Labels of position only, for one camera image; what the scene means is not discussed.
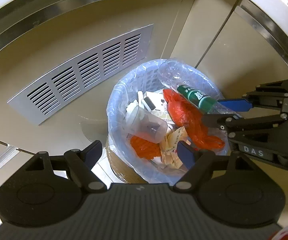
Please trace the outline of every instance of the ribbed black surface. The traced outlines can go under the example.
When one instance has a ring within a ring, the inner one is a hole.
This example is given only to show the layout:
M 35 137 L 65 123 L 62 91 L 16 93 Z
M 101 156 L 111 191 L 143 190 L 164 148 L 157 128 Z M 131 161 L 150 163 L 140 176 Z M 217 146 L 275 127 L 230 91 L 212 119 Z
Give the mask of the ribbed black surface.
M 267 240 L 280 229 L 225 226 L 205 215 L 190 195 L 174 193 L 166 184 L 143 187 L 112 184 L 108 192 L 90 195 L 73 216 L 52 226 L 19 228 L 4 223 L 0 239 Z

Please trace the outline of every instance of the bottle label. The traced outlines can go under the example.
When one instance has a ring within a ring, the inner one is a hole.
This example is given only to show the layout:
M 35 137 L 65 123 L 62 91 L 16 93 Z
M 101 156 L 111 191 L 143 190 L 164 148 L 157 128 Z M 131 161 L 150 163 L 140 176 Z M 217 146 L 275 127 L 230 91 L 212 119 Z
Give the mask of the bottle label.
M 200 90 L 187 85 L 180 85 L 177 91 L 183 95 L 188 101 L 195 105 L 202 112 L 207 113 L 211 107 L 216 103 L 216 100 L 206 95 Z

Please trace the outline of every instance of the orange plastic bag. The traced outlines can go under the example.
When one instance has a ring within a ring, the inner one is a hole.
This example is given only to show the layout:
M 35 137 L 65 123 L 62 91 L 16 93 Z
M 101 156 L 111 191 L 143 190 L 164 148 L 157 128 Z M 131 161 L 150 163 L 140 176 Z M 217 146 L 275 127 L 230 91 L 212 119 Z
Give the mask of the orange plastic bag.
M 202 124 L 202 113 L 180 94 L 170 89 L 163 90 L 168 103 L 168 112 L 175 124 L 184 126 L 188 136 L 200 149 L 221 149 L 225 146 L 220 138 L 209 136 L 208 128 Z
M 161 149 L 157 143 L 146 141 L 134 135 L 130 139 L 130 145 L 140 158 L 151 160 L 154 157 L 161 157 Z

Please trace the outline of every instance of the ventilation grille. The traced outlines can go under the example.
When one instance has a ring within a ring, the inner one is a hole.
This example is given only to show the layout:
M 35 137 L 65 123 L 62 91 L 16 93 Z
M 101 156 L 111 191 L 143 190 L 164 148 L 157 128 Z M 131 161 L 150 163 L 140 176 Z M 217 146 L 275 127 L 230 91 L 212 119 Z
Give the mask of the ventilation grille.
M 8 103 L 40 124 L 92 87 L 146 56 L 153 25 L 125 33 L 52 69 Z

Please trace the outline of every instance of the yellow wrapper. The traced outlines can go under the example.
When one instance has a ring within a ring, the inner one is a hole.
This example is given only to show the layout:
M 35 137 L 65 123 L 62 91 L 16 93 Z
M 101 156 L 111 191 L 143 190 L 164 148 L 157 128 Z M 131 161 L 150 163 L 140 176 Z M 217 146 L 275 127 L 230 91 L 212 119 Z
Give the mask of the yellow wrapper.
M 185 127 L 178 128 L 169 136 L 165 135 L 160 142 L 160 149 L 162 155 L 162 162 L 165 165 L 171 165 L 173 168 L 179 168 L 183 165 L 180 158 L 177 156 L 177 143 L 179 141 L 186 141 L 188 138 Z

